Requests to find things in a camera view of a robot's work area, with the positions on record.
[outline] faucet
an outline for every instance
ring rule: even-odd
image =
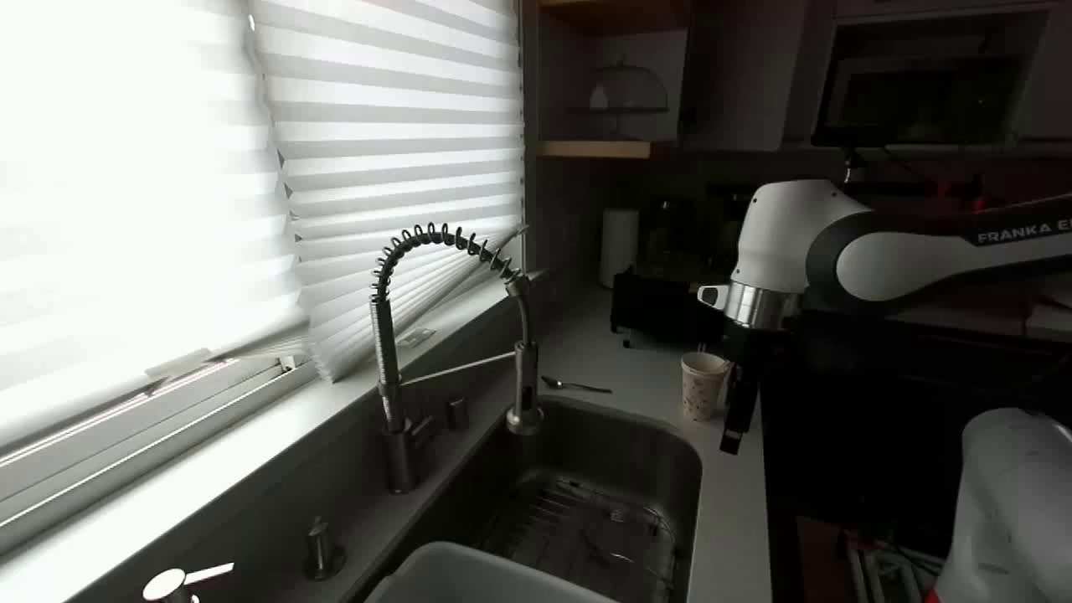
[[[480,263],[490,263],[498,271],[498,280],[505,281],[505,293],[520,313],[520,343],[514,352],[462,363],[462,367],[453,367],[444,373],[416,377],[416,379],[401,379],[398,354],[397,354],[397,325],[394,325],[389,287],[394,287],[394,271],[401,263],[401,255],[409,255],[413,247],[424,247],[424,244],[446,244],[446,247],[465,251]],[[539,354],[539,348],[532,343],[529,293],[526,293],[529,280],[524,271],[514,271],[510,263],[504,263],[504,247],[498,247],[498,255],[493,255],[486,243],[477,244],[477,236],[465,238],[462,227],[450,233],[450,226],[444,226],[444,227],[416,226],[416,227],[406,227],[398,238],[394,238],[394,244],[380,258],[370,310],[371,310],[371,332],[375,332],[380,407],[382,407],[382,419],[387,419],[389,490],[394,493],[409,493],[420,484],[420,462],[416,462],[420,442],[416,440],[424,429],[413,425],[413,419],[401,410],[406,385],[446,379],[446,377],[471,373],[471,369],[493,367],[493,363],[514,363],[515,367],[515,389],[514,389],[514,410],[505,411],[505,429],[514,436],[536,436],[543,425],[543,410],[536,407],[536,354]]]

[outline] window blind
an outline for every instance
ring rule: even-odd
[[[524,220],[524,75],[514,0],[256,0],[286,158],[309,343],[323,377],[370,348],[380,251],[413,226],[490,244]],[[420,247],[394,280],[397,322],[474,258]]]
[[[0,454],[302,325],[239,0],[0,6]]]

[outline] kitchen sink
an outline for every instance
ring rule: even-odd
[[[619,603],[683,603],[702,455],[675,434],[578,400],[543,400],[536,436],[505,425],[416,520],[359,599],[413,551],[450,539]]]

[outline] coiled spring faucet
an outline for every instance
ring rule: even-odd
[[[401,263],[401,255],[424,247],[424,244],[444,244],[444,247],[457,247],[465,251],[480,263],[490,263],[498,280],[505,281],[510,300],[515,303],[520,313],[520,343],[514,352],[504,354],[490,354],[480,363],[465,363],[457,369],[444,369],[444,373],[429,373],[429,377],[416,377],[416,379],[401,379],[398,373],[398,354],[397,354],[397,322],[394,322],[394,303],[389,303],[389,287],[394,287],[394,275],[397,266]],[[394,238],[394,244],[382,251],[380,258],[380,271],[375,271],[375,287],[371,287],[371,328],[375,328],[375,363],[380,363],[380,402],[382,402],[382,419],[387,419],[387,448],[389,448],[389,490],[406,493],[420,484],[420,471],[416,471],[416,425],[401,410],[401,389],[416,385],[416,382],[431,382],[444,377],[457,377],[457,373],[471,373],[490,363],[515,363],[515,402],[505,411],[505,429],[514,436],[532,436],[539,434],[543,411],[536,407],[536,343],[532,343],[532,325],[529,325],[529,280],[524,271],[514,271],[510,263],[497,251],[490,251],[490,244],[477,243],[477,236],[465,238],[462,227],[436,227],[436,226],[416,226],[406,227],[398,238]]]

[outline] sink basin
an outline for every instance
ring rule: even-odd
[[[549,574],[459,543],[420,546],[370,603],[611,603]]]
[[[497,429],[371,574],[450,539],[619,603],[683,603],[702,459],[675,434],[563,397],[536,436]]]

